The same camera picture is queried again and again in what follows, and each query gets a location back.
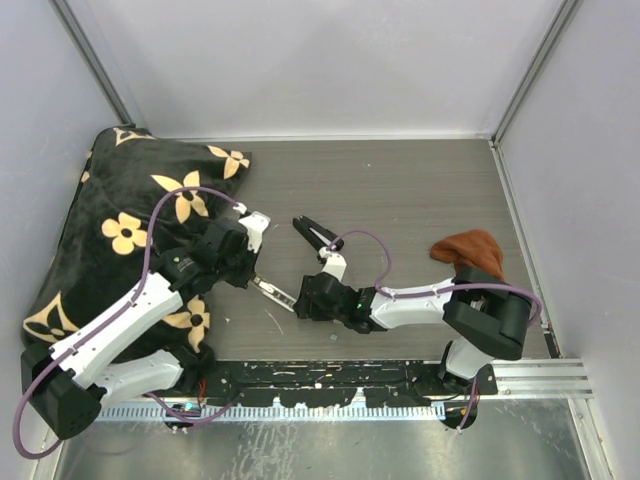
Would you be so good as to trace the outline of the black stapler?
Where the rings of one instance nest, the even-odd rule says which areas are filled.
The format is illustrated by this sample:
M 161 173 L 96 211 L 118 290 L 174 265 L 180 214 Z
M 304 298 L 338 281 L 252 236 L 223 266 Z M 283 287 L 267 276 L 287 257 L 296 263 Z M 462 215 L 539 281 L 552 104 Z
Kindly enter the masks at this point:
M 336 250 L 344 247 L 344 241 L 338 240 L 338 236 L 329 229 L 324 228 L 307 216 L 300 215 L 292 219 L 294 229 L 309 243 L 316 251 L 316 257 L 320 258 L 320 250 L 329 246 L 334 240 Z

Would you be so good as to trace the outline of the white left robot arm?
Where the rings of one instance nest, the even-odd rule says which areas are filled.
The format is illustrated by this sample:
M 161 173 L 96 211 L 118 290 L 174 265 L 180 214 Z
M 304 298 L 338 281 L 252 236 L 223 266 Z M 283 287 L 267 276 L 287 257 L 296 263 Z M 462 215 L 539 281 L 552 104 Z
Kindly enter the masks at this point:
M 113 404 L 149 392 L 194 393 L 198 357 L 164 346 L 125 363 L 116 358 L 162 318 L 218 282 L 245 288 L 255 274 L 269 218 L 257 211 L 220 218 L 188 247 L 166 250 L 142 279 L 95 320 L 50 348 L 21 355 L 22 388 L 30 405 L 61 440 L 87 429 Z

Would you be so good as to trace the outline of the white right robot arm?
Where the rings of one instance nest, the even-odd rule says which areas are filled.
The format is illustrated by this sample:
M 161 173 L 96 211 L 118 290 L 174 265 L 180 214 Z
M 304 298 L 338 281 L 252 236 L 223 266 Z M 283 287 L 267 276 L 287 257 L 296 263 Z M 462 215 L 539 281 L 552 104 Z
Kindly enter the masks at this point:
M 534 306 L 527 291 L 472 267 L 428 286 L 355 290 L 342 282 L 342 255 L 322 249 L 320 257 L 321 272 L 303 277 L 293 306 L 298 318 L 338 321 L 359 334 L 446 325 L 459 337 L 445 347 L 438 379 L 452 394 L 465 391 L 492 361 L 522 358 Z

